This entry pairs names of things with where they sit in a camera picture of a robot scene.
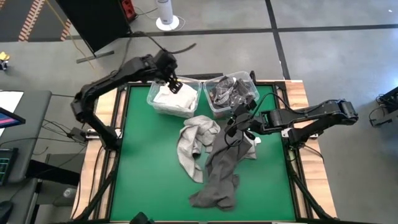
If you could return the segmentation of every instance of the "white paper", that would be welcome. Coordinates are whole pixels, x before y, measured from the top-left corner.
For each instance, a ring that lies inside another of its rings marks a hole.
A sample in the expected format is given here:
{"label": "white paper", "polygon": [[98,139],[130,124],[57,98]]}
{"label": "white paper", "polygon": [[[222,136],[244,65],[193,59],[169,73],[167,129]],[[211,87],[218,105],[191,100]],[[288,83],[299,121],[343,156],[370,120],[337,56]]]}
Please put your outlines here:
{"label": "white paper", "polygon": [[22,91],[0,91],[0,107],[13,113],[23,94]]}

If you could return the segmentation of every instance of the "green mat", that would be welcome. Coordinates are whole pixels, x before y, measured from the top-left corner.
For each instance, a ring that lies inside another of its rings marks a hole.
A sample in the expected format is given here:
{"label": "green mat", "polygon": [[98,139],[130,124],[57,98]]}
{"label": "green mat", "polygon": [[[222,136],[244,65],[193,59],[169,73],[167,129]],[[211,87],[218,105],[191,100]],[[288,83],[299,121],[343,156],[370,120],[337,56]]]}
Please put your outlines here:
{"label": "green mat", "polygon": [[[257,87],[261,96],[270,86]],[[259,136],[256,160],[244,159],[235,173],[240,176],[236,207],[193,208],[188,197],[202,189],[187,175],[177,158],[177,139],[185,118],[158,114],[147,104],[149,87],[133,87],[114,192],[111,221],[129,221],[144,212],[155,221],[292,221],[294,209],[280,134]],[[267,98],[262,110],[275,108]],[[202,91],[195,115],[212,118]],[[199,158],[204,168],[208,154]]]}

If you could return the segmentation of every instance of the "computer monitor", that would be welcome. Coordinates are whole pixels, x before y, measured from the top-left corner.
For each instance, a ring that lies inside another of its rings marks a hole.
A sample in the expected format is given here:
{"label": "computer monitor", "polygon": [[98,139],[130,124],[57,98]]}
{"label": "computer monitor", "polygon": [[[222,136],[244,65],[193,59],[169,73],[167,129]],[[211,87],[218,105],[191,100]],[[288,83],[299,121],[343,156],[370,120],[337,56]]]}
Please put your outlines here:
{"label": "computer monitor", "polygon": [[25,119],[0,107],[0,128],[25,124]]}

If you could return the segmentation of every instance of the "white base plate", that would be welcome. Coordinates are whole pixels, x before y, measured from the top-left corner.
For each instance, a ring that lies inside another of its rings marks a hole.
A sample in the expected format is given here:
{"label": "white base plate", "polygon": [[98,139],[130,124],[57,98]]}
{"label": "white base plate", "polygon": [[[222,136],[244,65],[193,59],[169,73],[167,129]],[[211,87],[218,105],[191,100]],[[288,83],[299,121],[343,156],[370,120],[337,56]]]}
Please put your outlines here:
{"label": "white base plate", "polygon": [[173,22],[171,24],[163,24],[162,20],[160,20],[160,17],[157,18],[157,20],[156,20],[157,28],[159,28],[162,31],[174,30],[175,28],[178,27],[179,24],[180,24],[180,20],[178,19],[177,16],[173,16]]}

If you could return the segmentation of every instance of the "clear plastic bin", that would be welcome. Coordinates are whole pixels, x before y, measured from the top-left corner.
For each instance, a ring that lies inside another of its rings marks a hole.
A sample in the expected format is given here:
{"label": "clear plastic bin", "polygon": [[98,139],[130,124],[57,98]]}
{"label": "clear plastic bin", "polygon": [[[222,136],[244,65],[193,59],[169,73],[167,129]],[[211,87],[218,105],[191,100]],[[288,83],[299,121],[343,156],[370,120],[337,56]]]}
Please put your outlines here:
{"label": "clear plastic bin", "polygon": [[[257,101],[260,98],[260,94],[257,91],[256,86],[254,85],[253,81],[250,78],[250,75],[247,72],[236,72],[236,73],[232,73],[229,75],[225,75],[227,77],[235,77],[237,80],[239,80],[240,78],[247,84],[249,84],[251,91],[253,91],[256,94],[256,97],[254,98],[255,101]],[[219,119],[225,116],[229,116],[231,114],[231,107],[225,107],[225,108],[220,108],[220,109],[216,109],[213,106],[213,103],[211,102],[210,96],[209,96],[209,92],[211,89],[213,89],[222,79],[223,77],[217,77],[217,78],[213,78],[211,80],[207,80],[203,83],[203,88],[205,90],[205,94],[206,94],[206,98],[207,101],[209,102],[210,108],[213,112],[213,116],[214,119]]]}
{"label": "clear plastic bin", "polygon": [[198,108],[198,102],[201,92],[201,81],[193,78],[185,78],[185,77],[177,77],[177,78],[180,82],[192,87],[194,90],[197,91],[197,98],[194,109],[191,110],[191,109],[180,108],[177,106],[168,106],[162,103],[155,103],[154,98],[159,92],[159,88],[161,86],[161,84],[157,84],[156,82],[152,82],[152,85],[150,86],[147,102],[149,105],[152,105],[155,108],[156,112],[158,113],[170,114],[182,118],[192,118],[195,111]]}

